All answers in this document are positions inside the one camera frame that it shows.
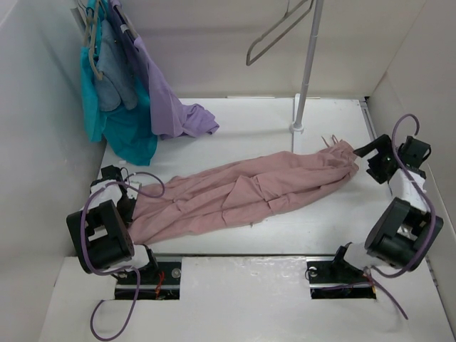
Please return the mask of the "pink trousers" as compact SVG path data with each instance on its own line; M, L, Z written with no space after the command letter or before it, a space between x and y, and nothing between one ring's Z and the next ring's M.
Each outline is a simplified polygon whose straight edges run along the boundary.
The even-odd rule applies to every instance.
M128 231L135 244L153 244L255 224L337 191L356 175L356 159L334 140L314 154L282 151L146 185Z

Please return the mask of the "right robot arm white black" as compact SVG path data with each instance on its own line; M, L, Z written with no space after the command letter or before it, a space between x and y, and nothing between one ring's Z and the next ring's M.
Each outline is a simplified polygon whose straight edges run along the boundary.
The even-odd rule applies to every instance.
M395 149L384 134L356 149L355 154L365 157L373 151L376 154L368 159L367 173L377 183L386 183L393 199L363 244L339 247L329 263L331 276L339 281L361 273L366 266L385 264L415 270L443 226L424 190L427 176L421 165L430 156L430 145L407 136Z

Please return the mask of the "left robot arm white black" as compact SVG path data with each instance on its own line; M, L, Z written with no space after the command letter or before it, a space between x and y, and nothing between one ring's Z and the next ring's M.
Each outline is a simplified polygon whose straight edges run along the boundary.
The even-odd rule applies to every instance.
M137 277L150 283L159 276L159 264L152 250L135 245L128 232L141 184L123 178L113 165L100 172L82 210L66 218L78 260L88 274L113 276L123 284Z

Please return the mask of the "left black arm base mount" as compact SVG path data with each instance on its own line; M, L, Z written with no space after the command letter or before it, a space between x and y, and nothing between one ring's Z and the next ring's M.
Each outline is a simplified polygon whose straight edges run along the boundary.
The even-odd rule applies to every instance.
M140 289L138 300L165 301L180 298L180 280L182 275L181 260L162 260L157 263L158 269L145 266L140 270ZM137 275L134 271L127 271L115 275L117 283L114 290L114 299L133 300Z

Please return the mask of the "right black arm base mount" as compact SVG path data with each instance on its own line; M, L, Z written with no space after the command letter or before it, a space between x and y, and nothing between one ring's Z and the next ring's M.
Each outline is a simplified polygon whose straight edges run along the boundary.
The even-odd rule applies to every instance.
M363 272L344 261L311 259L306 265L312 299L376 299Z

